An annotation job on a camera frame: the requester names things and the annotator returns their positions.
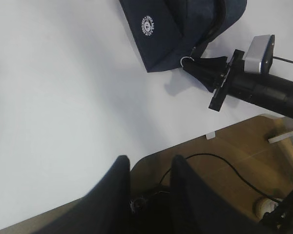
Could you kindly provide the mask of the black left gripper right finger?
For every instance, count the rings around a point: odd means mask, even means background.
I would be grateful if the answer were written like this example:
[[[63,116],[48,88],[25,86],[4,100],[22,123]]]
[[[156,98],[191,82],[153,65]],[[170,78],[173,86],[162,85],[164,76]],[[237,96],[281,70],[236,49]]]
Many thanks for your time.
[[[264,234],[266,228],[238,212],[175,156],[170,173],[170,209],[176,234]]]

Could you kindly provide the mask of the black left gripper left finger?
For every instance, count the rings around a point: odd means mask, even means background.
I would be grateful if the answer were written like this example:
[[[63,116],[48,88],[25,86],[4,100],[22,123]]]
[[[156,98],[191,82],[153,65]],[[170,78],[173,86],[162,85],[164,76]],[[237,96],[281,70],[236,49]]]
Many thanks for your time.
[[[104,177],[74,207],[35,234],[126,234],[130,220],[130,161],[116,158]]]

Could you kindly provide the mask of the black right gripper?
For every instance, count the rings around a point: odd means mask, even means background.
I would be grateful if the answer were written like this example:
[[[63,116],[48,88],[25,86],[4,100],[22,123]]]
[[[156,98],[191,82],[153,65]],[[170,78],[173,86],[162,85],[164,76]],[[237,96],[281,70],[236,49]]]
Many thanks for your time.
[[[210,92],[215,93],[210,101],[209,108],[220,111],[227,96],[261,106],[259,94],[255,88],[258,85],[260,74],[247,73],[244,71],[245,52],[235,50],[230,62],[228,57],[216,58],[189,58],[184,65],[184,70],[201,82]],[[225,71],[224,79],[221,81],[220,72]]]

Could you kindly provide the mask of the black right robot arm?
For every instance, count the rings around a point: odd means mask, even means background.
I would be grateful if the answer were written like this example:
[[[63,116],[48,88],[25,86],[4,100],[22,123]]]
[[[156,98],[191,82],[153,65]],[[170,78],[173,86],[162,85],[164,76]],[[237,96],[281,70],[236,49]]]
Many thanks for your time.
[[[220,111],[225,98],[232,96],[293,119],[293,81],[246,73],[243,55],[235,50],[229,62],[226,57],[183,57],[181,65],[213,93],[209,108],[214,111]]]

